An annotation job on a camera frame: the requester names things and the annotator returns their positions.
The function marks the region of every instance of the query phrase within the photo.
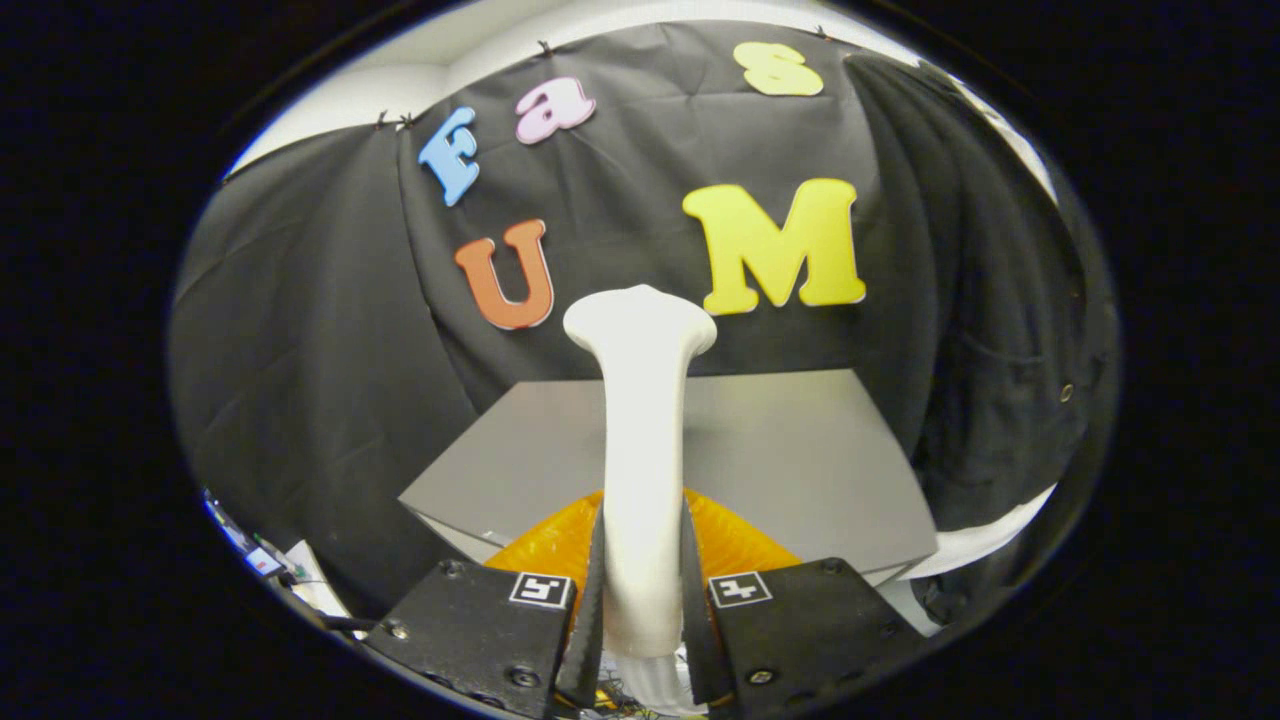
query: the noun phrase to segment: screw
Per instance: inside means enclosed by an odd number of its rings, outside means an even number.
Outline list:
[[[384,623],[383,625],[387,628],[387,632],[390,633],[393,638],[398,641],[408,639],[408,628],[406,628],[404,623],[401,623],[396,618],[388,618],[387,623]]]
[[[512,667],[507,671],[507,678],[522,688],[536,688],[543,683],[538,673],[534,673],[529,667]]]
[[[435,683],[438,685],[444,685],[444,687],[449,688],[451,691],[453,689],[453,683],[451,683],[448,680],[448,678],[442,678],[440,675],[433,675],[431,673],[426,673],[425,676],[426,676],[428,680],[431,680],[433,683]]]
[[[506,707],[504,705],[502,705],[500,700],[495,697],[489,697],[486,694],[475,693],[474,696],[471,696],[471,700],[479,700],[480,702],[490,707],[497,707],[498,710],[503,710]]]

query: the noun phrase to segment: black fabric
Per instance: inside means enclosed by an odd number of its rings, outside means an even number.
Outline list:
[[[396,145],[351,128],[238,173],[196,228],[169,338],[195,477],[247,529],[306,539],[366,616],[458,557],[397,496],[475,419],[413,274]]]
[[[1096,378],[1080,250],[950,81],[872,54],[847,67],[882,120],[886,196],[924,199],[940,286],[954,292],[914,464],[940,530],[983,525],[1056,483],[1084,434]]]
[[[744,41],[799,50],[822,94],[755,91],[733,61]],[[579,78],[595,114],[520,143],[516,101],[561,76]],[[462,105],[476,110],[480,176],[447,208],[417,159]],[[352,609],[375,615],[457,556],[398,493],[512,384],[598,377],[561,328],[572,301],[646,283],[700,304],[710,266],[685,195],[741,184],[781,227],[813,178],[858,190],[865,300],[774,307],[762,293],[754,311],[717,318],[718,341],[690,373],[852,368],[943,530],[989,523],[1057,482],[1106,361],[1089,345],[1105,268],[1083,210],[1064,224],[931,70],[723,22],[557,47],[399,132],[337,131],[233,176],[195,233],[174,304],[173,400],[196,477],[276,544],[306,538],[344,600],[367,603]],[[540,325],[503,331],[480,315],[453,254],[493,238],[518,301],[525,282],[500,238],[534,218],[547,224],[556,304]],[[1082,247],[1093,252],[1083,264]],[[1074,395],[1060,402],[1066,383]]]

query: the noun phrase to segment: yellow letter m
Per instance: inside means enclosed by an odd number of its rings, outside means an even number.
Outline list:
[[[804,182],[780,231],[745,188],[713,184],[685,196],[685,213],[703,223],[712,265],[712,293],[703,307],[713,315],[750,313],[759,293],[746,287],[750,268],[769,302],[781,307],[791,297],[800,265],[809,261],[809,279],[800,288],[805,305],[849,305],[867,297],[854,264],[849,208],[854,186],[829,178]]]

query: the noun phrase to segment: gray platform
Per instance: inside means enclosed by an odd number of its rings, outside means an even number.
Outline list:
[[[603,487],[604,384],[518,383],[402,495],[484,561]],[[915,474],[852,370],[689,378],[685,486],[872,583],[937,550]]]

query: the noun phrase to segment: white plastic object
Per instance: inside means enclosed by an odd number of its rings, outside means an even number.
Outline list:
[[[685,375],[716,342],[716,323],[687,300],[636,286],[579,300],[564,332],[604,375],[605,647],[671,657],[682,620]]]

